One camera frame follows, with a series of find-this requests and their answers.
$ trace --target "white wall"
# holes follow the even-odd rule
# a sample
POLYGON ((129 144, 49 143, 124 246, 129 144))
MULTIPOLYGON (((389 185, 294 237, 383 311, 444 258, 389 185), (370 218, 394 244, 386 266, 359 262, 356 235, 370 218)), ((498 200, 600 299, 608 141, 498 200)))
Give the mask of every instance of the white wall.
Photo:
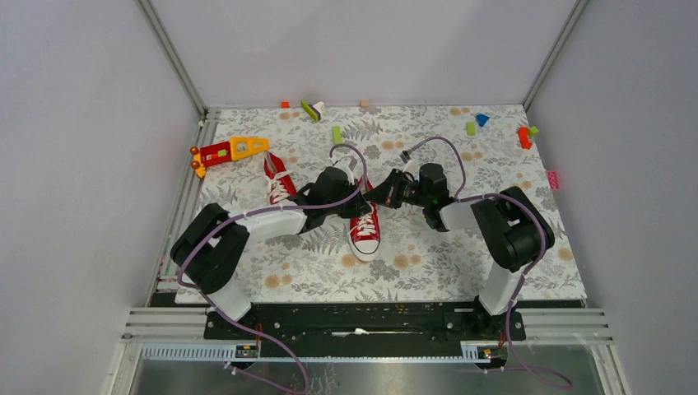
POLYGON ((134 1, 0 10, 0 393, 94 395, 198 117, 134 1))
POLYGON ((698 379, 698 2, 592 1, 530 119, 637 394, 698 379))
POLYGON ((210 106, 522 103, 575 0, 154 0, 210 106))

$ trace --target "orange toy block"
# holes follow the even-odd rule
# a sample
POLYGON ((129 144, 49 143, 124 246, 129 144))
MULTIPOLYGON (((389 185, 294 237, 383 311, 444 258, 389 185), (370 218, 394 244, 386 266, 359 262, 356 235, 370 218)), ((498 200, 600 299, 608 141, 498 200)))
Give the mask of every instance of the orange toy block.
POLYGON ((522 126, 519 128, 519 142, 521 142, 521 148, 524 150, 530 150, 533 144, 528 140, 528 128, 522 126))

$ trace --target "white shoelace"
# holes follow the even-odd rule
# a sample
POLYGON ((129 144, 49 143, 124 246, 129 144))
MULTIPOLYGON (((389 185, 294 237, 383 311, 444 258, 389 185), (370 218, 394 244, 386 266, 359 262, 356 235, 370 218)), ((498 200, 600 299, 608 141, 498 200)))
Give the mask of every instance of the white shoelace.
POLYGON ((272 179, 265 176, 267 178, 267 195, 272 199, 272 204, 277 204, 290 196, 288 191, 286 191, 286 187, 283 186, 281 179, 291 173, 293 173, 291 170, 282 171, 281 173, 276 173, 272 179))
POLYGON ((359 236, 374 235, 375 234, 375 225, 373 223, 372 214, 373 214, 373 208, 371 208, 370 213, 359 218, 359 221, 356 223, 356 226, 354 226, 353 228, 351 228, 351 230, 349 230, 349 235, 351 235, 351 233, 354 230, 358 230, 358 232, 356 232, 356 234, 359 236))

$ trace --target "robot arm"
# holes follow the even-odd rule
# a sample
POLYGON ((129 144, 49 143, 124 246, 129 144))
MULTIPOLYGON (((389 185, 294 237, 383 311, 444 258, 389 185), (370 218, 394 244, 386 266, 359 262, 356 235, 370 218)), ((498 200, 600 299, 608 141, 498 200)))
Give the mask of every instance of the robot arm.
MULTIPOLYGON (((225 226, 192 257, 184 273, 219 309, 233 319, 239 319, 251 307, 248 296, 232 278, 245 245, 280 235, 304 233, 321 226, 330 215, 353 218, 370 212, 369 204, 360 193, 339 206, 303 209, 348 198, 356 190, 350 167, 353 166, 340 160, 335 166, 326 168, 314 183, 305 185, 288 202, 283 202, 283 210, 273 210, 274 207, 269 212, 245 216, 225 226)), ((237 215, 239 213, 230 213, 217 203, 206 205, 174 242, 170 251, 172 260, 182 267, 207 235, 237 215)))
POLYGON ((456 201, 449 195, 441 165, 427 163, 419 169, 419 179, 393 169, 364 198, 390 208, 399 208, 403 202, 422 207, 426 223, 441 232, 479 228, 495 265, 477 300, 489 316, 498 316, 506 311, 519 279, 541 246, 533 220, 505 199, 512 198, 532 212, 543 228, 546 249, 555 243, 555 236, 519 187, 493 195, 499 197, 456 201))

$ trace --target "red sneaker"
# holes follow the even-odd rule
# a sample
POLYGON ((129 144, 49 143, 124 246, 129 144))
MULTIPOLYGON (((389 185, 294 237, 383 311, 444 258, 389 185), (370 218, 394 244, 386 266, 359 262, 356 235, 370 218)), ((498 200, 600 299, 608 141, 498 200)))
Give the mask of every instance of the red sneaker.
POLYGON ((289 176, 293 172, 286 170, 283 160, 269 151, 264 152, 264 173, 267 175, 267 195, 271 204, 277 204, 296 194, 289 176))
MULTIPOLYGON (((366 180, 363 193, 373 189, 373 185, 366 180)), ((378 256, 380 246, 380 227, 378 226, 378 210, 375 203, 371 205, 371 212, 360 217, 352 218, 349 222, 349 246, 351 251, 361 261, 369 262, 378 256)))

